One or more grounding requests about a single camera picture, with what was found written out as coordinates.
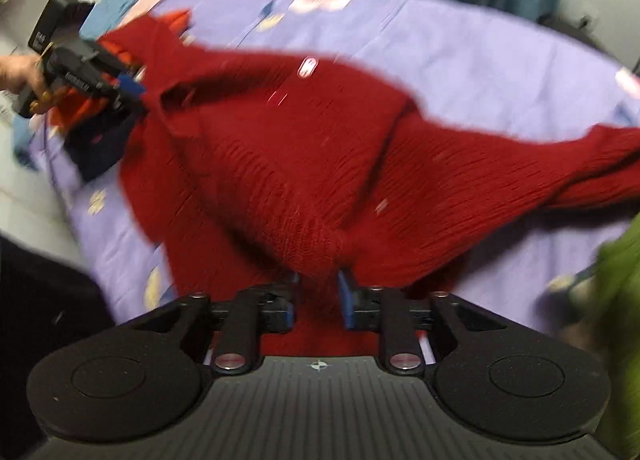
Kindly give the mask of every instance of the purple bed sheet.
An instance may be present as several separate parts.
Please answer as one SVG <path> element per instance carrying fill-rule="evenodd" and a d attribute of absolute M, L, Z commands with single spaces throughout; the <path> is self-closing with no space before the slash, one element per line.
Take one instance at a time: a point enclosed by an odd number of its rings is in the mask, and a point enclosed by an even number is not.
<path fill-rule="evenodd" d="M 152 13 L 178 9 L 191 10 L 195 43 L 340 58 L 408 88 L 425 115 L 459 127 L 559 141 L 595 123 L 636 125 L 640 114 L 639 98 L 616 79 L 619 64 L 519 18 L 450 0 L 164 0 Z M 46 170 L 42 137 L 34 138 L 32 152 Z M 82 185 L 55 136 L 49 158 L 116 320 L 172 299 L 164 249 L 138 228 L 117 166 Z M 633 213 L 529 214 L 473 250 L 457 293 L 553 332 L 557 314 L 546 302 L 546 284 L 589 265 Z"/>

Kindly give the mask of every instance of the red sweater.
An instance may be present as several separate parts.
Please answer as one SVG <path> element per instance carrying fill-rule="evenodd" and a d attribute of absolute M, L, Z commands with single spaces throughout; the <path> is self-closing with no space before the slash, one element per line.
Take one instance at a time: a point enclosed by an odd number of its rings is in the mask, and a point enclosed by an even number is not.
<path fill-rule="evenodd" d="M 339 267 L 407 285 L 538 206 L 640 193 L 640 130 L 513 141 L 424 120 L 402 90 L 331 60 L 304 76 L 306 55 L 185 47 L 150 17 L 106 39 L 146 63 L 122 183 L 178 291 L 230 299 L 288 269 L 304 278 L 296 329 L 266 353 L 372 352 L 341 330 Z"/>

